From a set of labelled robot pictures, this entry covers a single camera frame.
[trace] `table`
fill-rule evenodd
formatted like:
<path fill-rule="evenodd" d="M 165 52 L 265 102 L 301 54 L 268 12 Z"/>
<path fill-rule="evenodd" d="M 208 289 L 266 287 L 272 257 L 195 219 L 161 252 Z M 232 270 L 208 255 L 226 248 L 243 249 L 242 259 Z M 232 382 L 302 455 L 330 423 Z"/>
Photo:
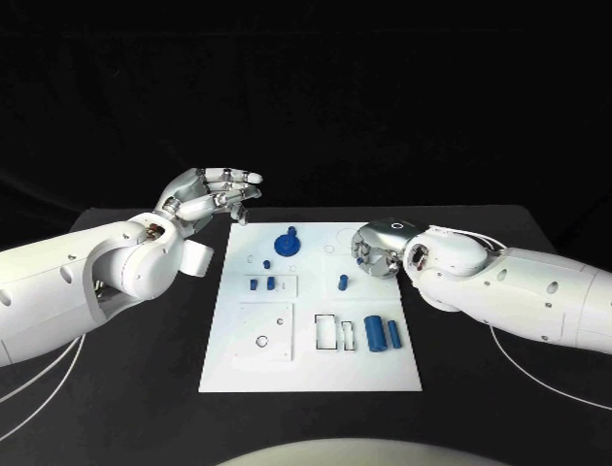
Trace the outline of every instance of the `table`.
<path fill-rule="evenodd" d="M 73 230 L 145 210 L 86 211 Z M 393 216 L 477 231 L 552 252 L 517 206 L 255 209 L 249 220 L 367 221 Z M 230 219 L 194 240 L 213 247 L 207 276 L 178 274 L 167 293 L 86 337 L 66 386 L 0 444 L 0 464 L 200 464 L 330 437 L 406 440 L 463 449 L 514 465 L 612 464 L 612 412 L 536 385 L 500 354 L 489 328 L 399 290 L 424 392 L 198 393 Z M 529 342 L 496 331 L 509 354 L 555 387 L 612 405 L 612 356 Z M 0 395 L 57 353 L 0 369 Z M 67 364 L 0 406 L 0 435 L 50 393 Z"/>

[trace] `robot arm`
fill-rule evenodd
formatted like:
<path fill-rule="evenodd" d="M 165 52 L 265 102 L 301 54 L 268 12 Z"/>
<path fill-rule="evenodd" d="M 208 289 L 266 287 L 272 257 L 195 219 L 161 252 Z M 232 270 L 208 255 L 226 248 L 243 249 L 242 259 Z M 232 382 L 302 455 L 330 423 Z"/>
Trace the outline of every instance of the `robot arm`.
<path fill-rule="evenodd" d="M 185 240 L 259 197 L 259 175 L 191 169 L 157 207 L 128 221 L 0 252 L 0 367 L 53 350 L 167 290 L 177 271 L 201 277 L 211 249 Z"/>
<path fill-rule="evenodd" d="M 357 230 L 353 257 L 379 278 L 402 265 L 441 311 L 461 311 L 530 340 L 612 354 L 608 272 L 553 254 L 494 251 L 454 230 L 392 218 Z"/>

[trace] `white board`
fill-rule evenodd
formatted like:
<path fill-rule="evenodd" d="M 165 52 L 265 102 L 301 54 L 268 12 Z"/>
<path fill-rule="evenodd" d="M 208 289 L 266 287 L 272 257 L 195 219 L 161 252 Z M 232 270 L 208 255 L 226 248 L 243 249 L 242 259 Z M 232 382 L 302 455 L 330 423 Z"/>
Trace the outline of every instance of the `white board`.
<path fill-rule="evenodd" d="M 396 279 L 369 277 L 350 255 L 353 232 L 363 224 L 232 225 L 201 392 L 421 391 Z M 292 257 L 281 257 L 273 251 L 273 240 L 286 233 L 288 226 L 297 228 L 301 250 Z M 265 259 L 271 263 L 268 270 L 262 268 Z M 348 285 L 340 291 L 343 274 Z M 275 289 L 269 291 L 266 277 L 275 277 Z M 258 280 L 256 291 L 249 290 L 250 279 Z M 247 315 L 253 321 L 242 318 Z M 315 315 L 336 316 L 337 350 L 315 349 Z M 366 316 L 383 320 L 383 352 L 367 349 Z M 289 318 L 291 327 L 284 326 L 284 320 L 279 328 L 271 326 L 276 318 Z M 399 349 L 390 344 L 389 320 L 396 321 L 399 329 Z M 353 325 L 353 351 L 344 351 L 343 321 Z M 258 347 L 256 338 L 266 332 L 273 337 L 266 335 L 266 343 L 260 339 L 263 347 Z M 291 351 L 281 351 L 288 338 Z"/>

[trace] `robotic hand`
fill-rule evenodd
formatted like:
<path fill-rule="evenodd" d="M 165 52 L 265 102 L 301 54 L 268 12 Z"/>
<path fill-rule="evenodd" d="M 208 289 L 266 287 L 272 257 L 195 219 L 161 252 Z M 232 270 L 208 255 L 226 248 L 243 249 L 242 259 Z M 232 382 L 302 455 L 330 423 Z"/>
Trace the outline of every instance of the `robotic hand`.
<path fill-rule="evenodd" d="M 0 367 L 53 350 L 158 297 L 177 271 L 201 277 L 211 249 L 185 240 L 216 213 L 246 223 L 255 173 L 191 169 L 151 213 L 0 252 Z"/>
<path fill-rule="evenodd" d="M 506 248 L 484 235 L 393 218 L 359 228 L 351 250 L 372 277 L 392 277 L 402 265 L 424 301 L 441 311 L 461 311 L 530 340 L 612 354 L 610 273 Z"/>

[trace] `blue object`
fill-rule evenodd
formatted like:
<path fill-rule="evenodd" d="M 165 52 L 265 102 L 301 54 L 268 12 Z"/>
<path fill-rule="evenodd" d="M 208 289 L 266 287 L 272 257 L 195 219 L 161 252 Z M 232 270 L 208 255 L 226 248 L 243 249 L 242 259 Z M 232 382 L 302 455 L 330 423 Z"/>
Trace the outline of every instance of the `blue object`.
<path fill-rule="evenodd" d="M 389 336 L 392 337 L 392 345 L 393 348 L 399 348 L 399 330 L 396 329 L 396 322 L 393 320 L 389 320 L 386 322 L 386 325 L 389 326 Z"/>
<path fill-rule="evenodd" d="M 367 337 L 367 347 L 370 352 L 382 352 L 386 349 L 385 329 L 382 328 L 382 318 L 367 316 L 363 319 L 364 336 Z"/>
<path fill-rule="evenodd" d="M 284 257 L 291 257 L 301 250 L 301 240 L 295 236 L 295 227 L 288 227 L 288 233 L 273 240 L 273 251 Z"/>
<path fill-rule="evenodd" d="M 347 276 L 341 275 L 340 276 L 340 282 L 337 283 L 337 289 L 340 291 L 344 291 L 347 289 L 347 280 L 348 280 Z"/>

